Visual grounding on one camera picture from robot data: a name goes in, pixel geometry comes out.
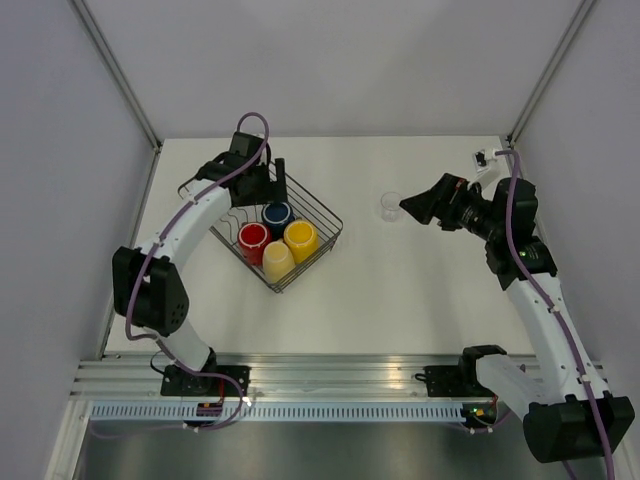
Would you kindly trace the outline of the blue mug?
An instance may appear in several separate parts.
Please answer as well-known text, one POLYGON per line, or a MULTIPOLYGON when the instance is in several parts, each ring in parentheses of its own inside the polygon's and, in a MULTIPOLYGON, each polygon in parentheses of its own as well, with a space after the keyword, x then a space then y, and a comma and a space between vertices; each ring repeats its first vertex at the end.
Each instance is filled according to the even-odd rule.
POLYGON ((287 226, 294 220, 294 211, 287 202, 268 204, 261 212, 261 221, 270 231, 273 239, 282 238, 287 226))

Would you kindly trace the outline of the clear glass cup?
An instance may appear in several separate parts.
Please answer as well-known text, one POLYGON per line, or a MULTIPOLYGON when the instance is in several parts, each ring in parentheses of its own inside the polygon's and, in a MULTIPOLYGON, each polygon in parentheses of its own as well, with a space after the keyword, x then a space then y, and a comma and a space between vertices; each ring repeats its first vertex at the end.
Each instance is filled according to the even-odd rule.
POLYGON ((401 218, 403 214, 403 209, 400 206, 401 200, 402 197, 397 192, 386 192, 382 195, 380 199, 381 218, 385 222, 396 222, 401 218))

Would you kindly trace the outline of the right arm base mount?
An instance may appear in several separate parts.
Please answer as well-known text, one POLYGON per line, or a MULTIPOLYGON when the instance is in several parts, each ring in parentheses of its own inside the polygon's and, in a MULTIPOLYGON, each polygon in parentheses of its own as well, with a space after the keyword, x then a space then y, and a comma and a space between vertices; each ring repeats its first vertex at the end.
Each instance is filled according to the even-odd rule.
POLYGON ((425 366, 413 378, 424 384, 429 398, 489 398, 492 393, 464 381, 460 369, 453 365, 425 366))

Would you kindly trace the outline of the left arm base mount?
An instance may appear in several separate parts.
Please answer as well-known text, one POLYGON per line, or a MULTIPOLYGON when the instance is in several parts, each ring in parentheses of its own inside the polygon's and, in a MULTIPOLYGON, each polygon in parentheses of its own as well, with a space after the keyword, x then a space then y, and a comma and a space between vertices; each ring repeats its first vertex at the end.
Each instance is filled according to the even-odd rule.
MULTIPOLYGON (((219 365, 217 373, 235 380, 246 394, 250 383, 250 367, 246 365, 219 365)), ((220 397, 237 398, 238 390, 227 380, 195 376, 177 366, 167 366, 160 388, 163 397, 220 397)))

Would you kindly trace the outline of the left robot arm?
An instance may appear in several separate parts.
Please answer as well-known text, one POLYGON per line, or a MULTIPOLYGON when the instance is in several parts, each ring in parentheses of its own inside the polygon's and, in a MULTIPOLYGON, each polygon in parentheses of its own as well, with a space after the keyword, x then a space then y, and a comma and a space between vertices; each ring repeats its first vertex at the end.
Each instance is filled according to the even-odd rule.
POLYGON ((237 131, 227 150, 186 182, 187 193, 171 218, 140 245, 112 257, 114 309, 128 340, 149 339, 184 370, 183 383, 206 396, 218 384, 215 352, 191 325, 190 299, 181 271, 210 228, 234 207, 267 203, 278 186, 262 161, 266 136, 237 131))

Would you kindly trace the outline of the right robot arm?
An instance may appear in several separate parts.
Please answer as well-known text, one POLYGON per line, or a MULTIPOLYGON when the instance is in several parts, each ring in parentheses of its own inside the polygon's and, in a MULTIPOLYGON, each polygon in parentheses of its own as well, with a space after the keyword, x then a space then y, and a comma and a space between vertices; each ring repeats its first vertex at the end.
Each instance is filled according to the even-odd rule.
POLYGON ((488 390, 522 422, 530 452, 541 463, 610 458, 631 426, 635 411, 615 396, 589 359, 562 296, 558 270, 534 233, 535 186, 503 178, 492 199, 479 185, 444 174, 429 190, 399 206, 422 225, 465 229, 485 243, 486 262, 522 320, 537 357, 536 382, 497 345, 467 347, 459 359, 459 388, 488 390))

